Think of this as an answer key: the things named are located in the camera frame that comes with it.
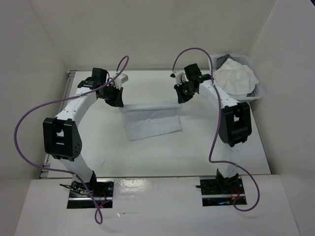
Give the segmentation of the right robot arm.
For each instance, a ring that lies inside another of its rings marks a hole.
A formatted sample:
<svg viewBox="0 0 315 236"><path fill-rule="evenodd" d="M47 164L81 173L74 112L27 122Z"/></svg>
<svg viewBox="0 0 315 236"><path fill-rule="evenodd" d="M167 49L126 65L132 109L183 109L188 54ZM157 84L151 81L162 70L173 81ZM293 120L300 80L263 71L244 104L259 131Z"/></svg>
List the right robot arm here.
<svg viewBox="0 0 315 236"><path fill-rule="evenodd" d="M198 65L191 64L184 70L174 70L171 75L176 80L174 89L180 104L186 103L198 93L210 101L218 110L219 117L215 137L210 148L209 161L219 164L215 182L200 186L204 191L216 191L219 194L231 193L238 183L237 159L243 143L252 133L250 107L231 98L214 81L210 74L202 74ZM212 155L217 140L225 147L225 156L221 160L213 160Z"/></svg>

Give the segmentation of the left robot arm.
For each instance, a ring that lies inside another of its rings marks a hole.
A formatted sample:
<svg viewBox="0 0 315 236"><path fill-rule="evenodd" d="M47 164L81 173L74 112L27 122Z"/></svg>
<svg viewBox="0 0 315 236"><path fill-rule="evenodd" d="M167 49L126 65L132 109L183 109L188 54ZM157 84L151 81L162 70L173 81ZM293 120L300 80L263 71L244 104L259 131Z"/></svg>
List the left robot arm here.
<svg viewBox="0 0 315 236"><path fill-rule="evenodd" d="M69 101L54 118L46 118L43 122L45 152L71 172L73 183L70 189L73 192L90 197L106 189L104 184L96 180L95 172L81 155L83 145L78 125L98 99L112 107L122 108L122 84L126 81L126 74L116 73L114 78L110 78L107 70L93 68L92 75L78 84L75 99Z"/></svg>

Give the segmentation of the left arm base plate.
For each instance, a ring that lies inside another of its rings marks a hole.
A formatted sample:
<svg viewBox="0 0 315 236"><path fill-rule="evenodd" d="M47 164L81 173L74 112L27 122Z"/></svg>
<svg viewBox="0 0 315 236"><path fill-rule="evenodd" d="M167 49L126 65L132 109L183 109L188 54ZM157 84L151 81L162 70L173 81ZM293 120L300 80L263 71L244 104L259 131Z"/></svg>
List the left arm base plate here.
<svg viewBox="0 0 315 236"><path fill-rule="evenodd" d="M68 209L95 208L90 195L82 183L73 181L71 184L60 184L60 186L69 190ZM113 179L98 179L96 190L90 189L90 191L96 203L101 208L112 208L114 193Z"/></svg>

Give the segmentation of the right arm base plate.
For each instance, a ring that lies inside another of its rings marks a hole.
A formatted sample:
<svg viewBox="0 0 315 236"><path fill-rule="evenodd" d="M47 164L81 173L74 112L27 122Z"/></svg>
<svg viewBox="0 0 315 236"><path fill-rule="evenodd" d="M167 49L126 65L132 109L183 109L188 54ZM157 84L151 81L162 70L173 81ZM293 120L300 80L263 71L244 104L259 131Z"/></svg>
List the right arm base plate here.
<svg viewBox="0 0 315 236"><path fill-rule="evenodd" d="M201 177L199 181L200 183L195 187L201 191L204 207L232 206L234 200L236 200L236 205L247 204L243 182L240 177L238 177L236 183L223 189L219 189L215 177Z"/></svg>

